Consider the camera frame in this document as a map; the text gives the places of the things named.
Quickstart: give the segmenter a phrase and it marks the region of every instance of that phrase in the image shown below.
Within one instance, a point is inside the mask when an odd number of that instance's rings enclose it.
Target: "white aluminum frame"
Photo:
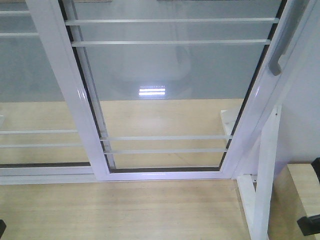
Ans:
[[[286,83],[280,76],[271,76],[268,64],[286,27],[292,0],[289,0],[284,8],[220,171],[134,173],[109,172],[58,1],[26,0],[26,2],[98,181],[230,179],[237,176],[235,171],[241,164],[244,149],[250,148],[251,143],[254,143],[260,134]],[[86,179],[87,175],[90,174],[77,175],[77,178],[82,176]],[[26,181],[26,176],[22,176],[21,179]]]
[[[59,3],[57,0],[27,0],[26,3],[92,171],[97,180],[104,180],[109,169]]]

